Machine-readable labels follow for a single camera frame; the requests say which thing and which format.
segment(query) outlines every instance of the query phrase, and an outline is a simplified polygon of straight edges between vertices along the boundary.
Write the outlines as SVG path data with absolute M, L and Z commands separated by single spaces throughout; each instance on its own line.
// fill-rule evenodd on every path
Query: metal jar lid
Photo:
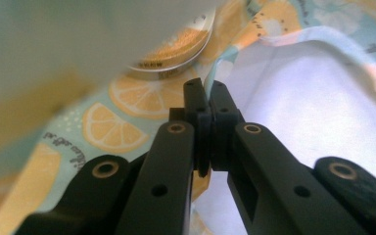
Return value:
M 166 78 L 186 70 L 201 54 L 212 34 L 215 10 L 201 14 L 176 35 L 131 68 L 130 75 L 145 79 Z

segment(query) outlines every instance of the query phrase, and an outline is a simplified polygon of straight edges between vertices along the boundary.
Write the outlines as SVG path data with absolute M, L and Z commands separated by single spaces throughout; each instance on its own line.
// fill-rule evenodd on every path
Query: metal screw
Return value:
M 118 172 L 118 163 L 113 161 L 104 161 L 96 164 L 93 168 L 93 176 L 96 178 L 109 178 Z

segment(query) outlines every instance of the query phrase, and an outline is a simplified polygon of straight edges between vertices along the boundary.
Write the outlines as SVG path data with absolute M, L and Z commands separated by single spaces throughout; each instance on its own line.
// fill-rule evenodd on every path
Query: black plastic part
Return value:
M 240 121 L 237 109 L 224 83 L 215 81 L 211 89 L 212 144 L 211 166 L 213 170 L 227 171 L 230 166 L 230 143 L 234 127 Z
M 238 124 L 234 148 L 229 186 L 249 234 L 366 234 L 264 126 Z
M 205 177 L 210 169 L 212 112 L 200 78 L 185 82 L 184 105 L 185 121 L 195 128 L 194 168 Z
M 376 178 L 361 166 L 336 157 L 320 159 L 313 174 L 371 234 L 376 234 Z
M 188 234 L 194 128 L 163 124 L 143 163 L 116 234 Z
M 170 108 L 168 121 L 171 121 L 171 120 L 185 120 L 185 109 L 184 108 Z
M 60 202 L 51 211 L 29 215 L 16 234 L 112 234 L 140 163 L 115 156 L 88 162 Z

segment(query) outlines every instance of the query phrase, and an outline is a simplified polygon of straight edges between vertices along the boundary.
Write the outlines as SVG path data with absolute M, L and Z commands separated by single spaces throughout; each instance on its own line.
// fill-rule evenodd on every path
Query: lemon print fabric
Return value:
M 87 110 L 83 122 L 84 138 L 108 153 L 120 154 L 131 151 L 148 139 L 147 134 L 101 103 L 96 103 Z
M 157 80 L 125 75 L 112 82 L 109 95 L 115 105 L 130 116 L 167 118 L 169 108 L 183 107 L 183 84 L 195 77 L 193 70 Z
M 59 174 L 61 154 L 39 143 L 0 209 L 0 234 L 11 234 L 47 198 Z
M 301 29 L 294 5 L 288 1 L 269 1 L 262 5 L 252 20 L 236 36 L 233 44 L 243 49 L 261 37 L 280 37 Z
M 227 1 L 216 10 L 210 42 L 199 58 L 202 64 L 210 64 L 230 45 L 232 39 L 248 22 L 244 0 Z

